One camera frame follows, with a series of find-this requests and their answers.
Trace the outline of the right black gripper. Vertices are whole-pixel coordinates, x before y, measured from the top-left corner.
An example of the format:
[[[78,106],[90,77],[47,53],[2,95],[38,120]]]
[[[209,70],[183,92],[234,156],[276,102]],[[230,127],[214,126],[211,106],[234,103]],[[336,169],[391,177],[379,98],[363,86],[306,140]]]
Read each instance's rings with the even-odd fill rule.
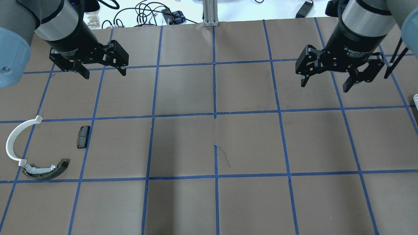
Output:
[[[349,77],[343,84],[344,93],[360,82],[373,82],[385,63],[382,54],[373,54],[380,42],[381,37],[354,33],[339,21],[323,50],[306,45],[299,55],[295,73],[302,76],[301,87],[307,85],[311,76],[319,73],[321,58],[322,65],[330,65],[331,71],[348,71]],[[366,63],[364,71],[359,71],[358,67]]]

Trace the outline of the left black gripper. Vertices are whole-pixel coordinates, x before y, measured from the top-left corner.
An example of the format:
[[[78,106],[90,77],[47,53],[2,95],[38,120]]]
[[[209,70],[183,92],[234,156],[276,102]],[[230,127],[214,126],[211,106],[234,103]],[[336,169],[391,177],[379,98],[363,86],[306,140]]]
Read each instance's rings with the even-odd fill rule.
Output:
[[[89,79],[84,64],[98,63],[116,68],[126,76],[129,54],[116,40],[107,45],[98,42],[78,13],[54,13],[42,20],[35,30],[49,46],[48,58],[63,72],[79,73]]]

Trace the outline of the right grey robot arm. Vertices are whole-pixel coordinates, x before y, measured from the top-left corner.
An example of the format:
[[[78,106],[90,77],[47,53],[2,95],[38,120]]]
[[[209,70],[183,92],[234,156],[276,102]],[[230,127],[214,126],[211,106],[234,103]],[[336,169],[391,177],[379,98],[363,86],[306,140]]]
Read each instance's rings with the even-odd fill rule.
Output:
[[[417,54],[416,0],[330,0],[326,15],[338,23],[324,49],[306,45],[297,59],[302,87],[326,71],[349,73],[345,93],[355,84],[372,82],[384,66],[382,53],[375,50],[394,25],[401,29],[400,43]]]

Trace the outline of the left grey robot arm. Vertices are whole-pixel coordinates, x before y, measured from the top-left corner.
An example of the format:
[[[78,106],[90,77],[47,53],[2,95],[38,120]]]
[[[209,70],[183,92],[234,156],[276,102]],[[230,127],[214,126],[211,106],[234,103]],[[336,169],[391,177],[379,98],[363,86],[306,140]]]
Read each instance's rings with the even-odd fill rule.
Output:
[[[21,80],[30,60],[33,35],[51,47],[49,59],[63,72],[89,79],[85,65],[100,64],[125,76],[129,54],[116,40],[101,44],[83,20],[86,12],[99,8],[97,0],[2,0],[1,87]]]

